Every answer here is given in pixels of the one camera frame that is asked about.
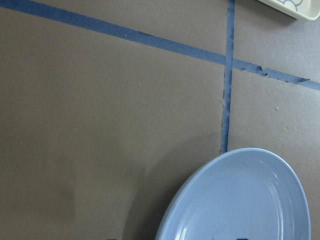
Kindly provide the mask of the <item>cream bear tray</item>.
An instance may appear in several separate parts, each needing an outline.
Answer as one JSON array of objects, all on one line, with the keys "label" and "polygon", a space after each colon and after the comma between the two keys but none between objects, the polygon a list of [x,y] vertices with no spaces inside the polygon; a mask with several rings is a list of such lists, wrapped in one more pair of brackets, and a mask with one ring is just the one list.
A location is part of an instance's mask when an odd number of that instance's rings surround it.
[{"label": "cream bear tray", "polygon": [[319,0],[259,0],[297,20],[314,21],[320,16]]}]

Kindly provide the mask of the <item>blue plate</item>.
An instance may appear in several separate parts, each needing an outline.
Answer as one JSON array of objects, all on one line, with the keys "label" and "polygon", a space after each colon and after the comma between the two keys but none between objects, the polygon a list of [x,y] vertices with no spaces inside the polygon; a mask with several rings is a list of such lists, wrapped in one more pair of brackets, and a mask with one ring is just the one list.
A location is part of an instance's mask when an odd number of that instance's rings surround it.
[{"label": "blue plate", "polygon": [[309,240],[302,184],[278,155],[232,150],[193,173],[170,202],[158,240]]}]

